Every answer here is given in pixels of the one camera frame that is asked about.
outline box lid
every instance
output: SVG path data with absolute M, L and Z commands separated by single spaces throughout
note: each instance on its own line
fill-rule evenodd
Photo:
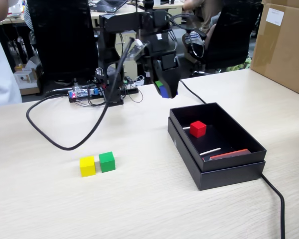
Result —
M 268 3 L 299 8 L 299 0 L 263 0 L 262 1 L 262 4 L 268 4 Z

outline white stick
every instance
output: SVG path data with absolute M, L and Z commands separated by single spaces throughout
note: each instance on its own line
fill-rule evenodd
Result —
M 216 148 L 216 149 L 213 149 L 213 150 L 210 150 L 210 151 L 207 151 L 207 152 L 203 152 L 203 153 L 200 153 L 199 155 L 204 155 L 204 154 L 208 154 L 208 153 L 212 153 L 212 152 L 215 152 L 215 151 L 218 151 L 220 150 L 220 148 Z

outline laptop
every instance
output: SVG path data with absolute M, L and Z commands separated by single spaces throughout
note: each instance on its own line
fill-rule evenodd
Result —
M 120 9 L 128 0 L 100 0 L 90 7 L 90 10 L 98 12 L 114 13 Z

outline robotic arm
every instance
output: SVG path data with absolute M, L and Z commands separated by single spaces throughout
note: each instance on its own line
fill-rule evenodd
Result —
M 113 77 L 108 72 L 108 67 L 117 64 L 120 57 L 115 49 L 116 34 L 124 31 L 134 30 L 139 39 L 146 44 L 142 54 L 137 59 L 142 64 L 147 77 L 152 83 L 160 81 L 167 91 L 169 98 L 177 94 L 178 81 L 180 80 L 179 60 L 176 51 L 170 48 L 168 32 L 170 25 L 165 10 L 152 11 L 150 8 L 153 1 L 145 1 L 145 8 L 149 11 L 134 12 L 130 14 L 114 15 L 106 14 L 100 16 L 100 36 L 98 40 L 98 69 L 96 78 L 107 85 L 113 83 Z M 122 80 L 117 82 L 115 91 L 111 95 L 110 102 L 121 101 L 120 86 L 123 85 L 124 70 L 121 70 Z M 160 88 L 154 84 L 159 94 Z

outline white sleeve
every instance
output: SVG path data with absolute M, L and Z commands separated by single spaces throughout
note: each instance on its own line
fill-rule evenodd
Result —
M 18 0 L 8 0 L 9 7 L 12 7 L 18 3 Z

